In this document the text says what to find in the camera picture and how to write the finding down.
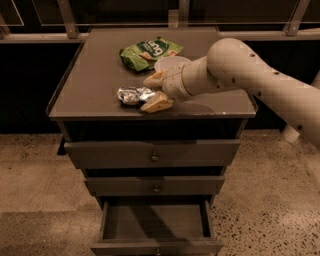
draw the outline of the drawer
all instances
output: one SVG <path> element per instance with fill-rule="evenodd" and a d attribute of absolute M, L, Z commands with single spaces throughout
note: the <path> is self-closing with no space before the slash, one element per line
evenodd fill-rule
<path fill-rule="evenodd" d="M 85 181 L 93 196 L 141 195 L 216 195 L 224 177 L 163 176 L 88 178 Z"/>
<path fill-rule="evenodd" d="M 130 197 L 105 200 L 95 255 L 209 254 L 214 237 L 204 197 Z"/>
<path fill-rule="evenodd" d="M 78 169 L 229 165 L 239 140 L 108 141 L 66 143 Z"/>

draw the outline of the white bowl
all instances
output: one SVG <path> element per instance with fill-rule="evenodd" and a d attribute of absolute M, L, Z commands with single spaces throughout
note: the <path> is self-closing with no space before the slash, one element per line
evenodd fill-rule
<path fill-rule="evenodd" d="M 154 69 L 156 71 L 167 70 L 171 67 L 179 65 L 182 62 L 190 63 L 191 60 L 181 56 L 163 57 L 154 64 Z"/>

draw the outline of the gray tabletop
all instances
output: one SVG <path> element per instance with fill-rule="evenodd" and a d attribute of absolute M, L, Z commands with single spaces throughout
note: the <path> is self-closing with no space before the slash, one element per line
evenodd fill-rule
<path fill-rule="evenodd" d="M 253 117 L 253 101 L 241 89 L 218 94 L 202 94 L 168 110 L 143 113 L 138 107 L 123 107 L 117 99 L 121 86 L 141 87 L 152 71 L 136 73 L 127 69 L 119 57 L 120 49 L 162 36 L 181 44 L 180 55 L 191 60 L 203 57 L 216 42 L 217 33 L 201 28 L 128 28 L 93 29 L 74 67 L 56 92 L 49 110 L 52 120 L 105 119 L 172 119 L 172 118 L 232 118 Z"/>

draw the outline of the concrete floor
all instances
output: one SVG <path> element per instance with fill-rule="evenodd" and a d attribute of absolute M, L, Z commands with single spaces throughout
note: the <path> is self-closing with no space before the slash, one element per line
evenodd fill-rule
<path fill-rule="evenodd" d="M 61 135 L 0 135 L 0 255 L 93 255 L 101 210 Z M 245 131 L 212 206 L 219 256 L 320 255 L 320 152 Z"/>

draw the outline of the green chip bag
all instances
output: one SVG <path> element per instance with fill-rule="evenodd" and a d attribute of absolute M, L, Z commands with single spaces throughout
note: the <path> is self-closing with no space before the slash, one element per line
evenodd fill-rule
<path fill-rule="evenodd" d="M 151 70 L 157 60 L 177 55 L 182 49 L 181 45 L 157 37 L 154 41 L 143 41 L 121 50 L 120 57 L 123 64 L 133 70 Z"/>

